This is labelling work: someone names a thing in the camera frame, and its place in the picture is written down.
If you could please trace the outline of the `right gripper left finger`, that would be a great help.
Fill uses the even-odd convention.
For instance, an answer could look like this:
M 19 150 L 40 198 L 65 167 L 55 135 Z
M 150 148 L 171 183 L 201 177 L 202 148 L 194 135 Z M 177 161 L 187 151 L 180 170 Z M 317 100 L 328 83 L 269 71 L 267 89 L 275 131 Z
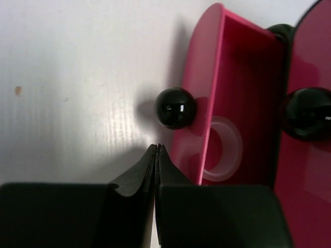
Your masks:
M 157 146 L 109 183 L 1 186 L 1 247 L 149 247 Z

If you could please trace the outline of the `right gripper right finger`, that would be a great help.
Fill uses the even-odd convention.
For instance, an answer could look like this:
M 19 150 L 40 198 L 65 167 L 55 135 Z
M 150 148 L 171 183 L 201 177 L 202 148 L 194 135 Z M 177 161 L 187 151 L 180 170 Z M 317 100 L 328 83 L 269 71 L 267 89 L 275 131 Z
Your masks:
M 292 246 L 269 187 L 192 184 L 163 145 L 156 153 L 155 214 L 162 247 Z

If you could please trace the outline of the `clear tape roll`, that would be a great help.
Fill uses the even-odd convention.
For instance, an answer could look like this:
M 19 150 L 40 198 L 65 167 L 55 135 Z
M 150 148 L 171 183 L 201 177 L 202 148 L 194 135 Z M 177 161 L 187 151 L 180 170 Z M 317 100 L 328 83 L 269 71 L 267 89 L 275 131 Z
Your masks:
M 215 153 L 207 153 L 217 164 L 211 169 L 204 168 L 203 178 L 221 182 L 232 177 L 238 170 L 243 154 L 243 141 L 235 124 L 224 117 L 212 117 L 210 128 L 217 133 L 221 146 L 213 149 Z

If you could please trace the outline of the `black pink drawer organizer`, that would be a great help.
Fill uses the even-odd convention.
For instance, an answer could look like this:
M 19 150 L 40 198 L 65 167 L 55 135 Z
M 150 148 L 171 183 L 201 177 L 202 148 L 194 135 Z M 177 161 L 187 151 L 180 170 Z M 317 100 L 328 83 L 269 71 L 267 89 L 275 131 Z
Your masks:
M 181 87 L 162 91 L 159 121 L 174 130 L 172 163 L 195 185 L 262 185 L 276 195 L 291 247 L 330 247 L 330 1 L 295 26 L 267 29 L 212 4 L 192 33 Z M 221 146 L 212 117 L 235 124 L 235 174 L 203 178 Z

